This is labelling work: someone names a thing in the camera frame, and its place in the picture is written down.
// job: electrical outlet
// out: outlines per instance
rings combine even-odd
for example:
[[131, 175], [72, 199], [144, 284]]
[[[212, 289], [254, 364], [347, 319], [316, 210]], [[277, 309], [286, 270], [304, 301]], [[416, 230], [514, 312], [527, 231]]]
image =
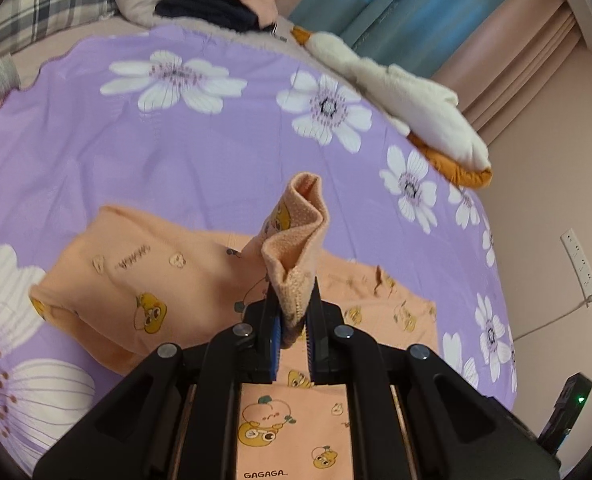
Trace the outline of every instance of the electrical outlet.
[[592, 267], [589, 266], [585, 251], [583, 251], [573, 229], [561, 235], [560, 239], [565, 246], [569, 259], [572, 260], [574, 272], [578, 277], [580, 287], [583, 289], [583, 296], [587, 299], [592, 296]]

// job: wall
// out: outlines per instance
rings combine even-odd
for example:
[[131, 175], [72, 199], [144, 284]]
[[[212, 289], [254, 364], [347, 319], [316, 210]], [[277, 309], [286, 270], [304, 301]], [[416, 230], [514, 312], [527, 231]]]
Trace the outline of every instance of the wall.
[[[576, 307], [580, 284], [560, 241], [573, 227], [592, 266], [592, 53], [579, 44], [490, 145], [494, 177], [480, 193], [494, 233], [514, 338]], [[540, 433], [567, 377], [592, 379], [592, 306], [516, 342], [515, 413]], [[592, 443], [592, 393], [559, 457]]]

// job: pink curtain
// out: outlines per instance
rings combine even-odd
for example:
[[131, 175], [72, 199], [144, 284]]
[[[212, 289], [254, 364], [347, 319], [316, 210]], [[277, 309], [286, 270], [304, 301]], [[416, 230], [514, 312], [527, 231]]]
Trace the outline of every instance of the pink curtain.
[[580, 39], [566, 0], [505, 0], [433, 79], [458, 93], [463, 115], [489, 144]]

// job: purple bed cover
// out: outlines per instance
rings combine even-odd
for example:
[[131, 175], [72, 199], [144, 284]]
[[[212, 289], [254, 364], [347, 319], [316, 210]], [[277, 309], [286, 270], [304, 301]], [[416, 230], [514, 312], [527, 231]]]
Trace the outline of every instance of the purple bed cover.
[[478, 198], [332, 78], [161, 27], [82, 41], [0, 110], [0, 440], [27, 472], [119, 380], [27, 296], [99, 206], [255, 234], [300, 171], [322, 176], [327, 250], [434, 300], [443, 358], [511, 407], [513, 345]]

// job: black device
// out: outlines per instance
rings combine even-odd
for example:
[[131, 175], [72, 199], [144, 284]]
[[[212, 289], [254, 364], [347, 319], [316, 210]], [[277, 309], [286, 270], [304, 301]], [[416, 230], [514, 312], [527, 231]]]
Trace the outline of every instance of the black device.
[[554, 413], [538, 437], [538, 443], [548, 453], [554, 454], [562, 446], [572, 431], [591, 389], [592, 381], [580, 373], [571, 376], [565, 382], [563, 391], [554, 405]]
[[[241, 386], [275, 379], [280, 327], [270, 287], [210, 343], [160, 346], [42, 457], [34, 480], [233, 480]], [[345, 325], [317, 283], [306, 327], [313, 382], [346, 384], [354, 479], [410, 480], [412, 469], [419, 480], [559, 479], [555, 453], [426, 346], [391, 348]]]

